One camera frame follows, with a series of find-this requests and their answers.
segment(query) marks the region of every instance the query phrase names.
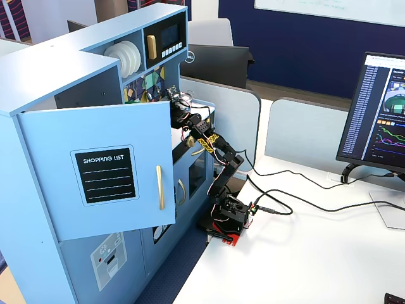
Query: monitor screen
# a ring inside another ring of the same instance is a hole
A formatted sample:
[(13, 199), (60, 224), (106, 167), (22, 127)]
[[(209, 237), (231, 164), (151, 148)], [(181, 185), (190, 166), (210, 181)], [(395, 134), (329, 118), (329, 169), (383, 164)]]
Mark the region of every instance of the monitor screen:
[(405, 172), (405, 57), (366, 54), (337, 160)]

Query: toy kitchen sticker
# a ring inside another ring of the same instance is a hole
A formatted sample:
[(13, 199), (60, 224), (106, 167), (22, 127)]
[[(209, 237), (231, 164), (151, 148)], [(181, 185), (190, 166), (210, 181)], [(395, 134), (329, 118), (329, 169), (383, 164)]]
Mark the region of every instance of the toy kitchen sticker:
[(72, 151), (84, 205), (139, 197), (131, 146)]

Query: open cabinet door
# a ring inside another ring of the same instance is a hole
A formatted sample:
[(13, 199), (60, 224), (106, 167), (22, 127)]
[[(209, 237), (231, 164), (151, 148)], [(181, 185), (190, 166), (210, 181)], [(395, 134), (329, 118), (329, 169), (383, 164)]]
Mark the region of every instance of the open cabinet door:
[(18, 120), (59, 241), (175, 223), (168, 102)]

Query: white desk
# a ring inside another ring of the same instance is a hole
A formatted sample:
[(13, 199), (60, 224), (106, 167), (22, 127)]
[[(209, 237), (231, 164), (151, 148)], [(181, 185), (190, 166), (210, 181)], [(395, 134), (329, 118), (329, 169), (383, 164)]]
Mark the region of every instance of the white desk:
[[(327, 173), (264, 156), (261, 173), (301, 172), (323, 185)], [(323, 190), (284, 173), (252, 180), (263, 190), (281, 189), (326, 208), (370, 201), (368, 191), (386, 190), (365, 182)], [(238, 198), (259, 195), (246, 183)], [(175, 304), (327, 303), (382, 304), (385, 293), (405, 298), (405, 231), (386, 228), (374, 205), (325, 213), (272, 193), (294, 209), (292, 216), (258, 211), (236, 247), (213, 239)], [(268, 198), (259, 205), (282, 211)]]
[(27, 47), (29, 44), (0, 39), (0, 57)]

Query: gray cubicle divider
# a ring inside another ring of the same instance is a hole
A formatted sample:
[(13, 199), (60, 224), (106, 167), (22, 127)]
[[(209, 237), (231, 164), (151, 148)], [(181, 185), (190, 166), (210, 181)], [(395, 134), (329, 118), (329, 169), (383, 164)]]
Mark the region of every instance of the gray cubicle divider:
[[(221, 134), (235, 150), (247, 149), (247, 155), (254, 163), (261, 109), (260, 97), (250, 90), (183, 76), (180, 78), (180, 89), (183, 92), (192, 91), (197, 99), (214, 103), (215, 132)], [(250, 169), (247, 161), (239, 168), (245, 172)]]
[[(270, 109), (265, 155), (341, 174), (347, 163), (335, 157), (346, 118), (347, 110), (343, 108), (279, 99)], [(354, 169), (350, 177), (386, 173), (386, 170), (362, 166)], [(405, 191), (405, 183), (397, 178), (370, 177), (365, 181)]]

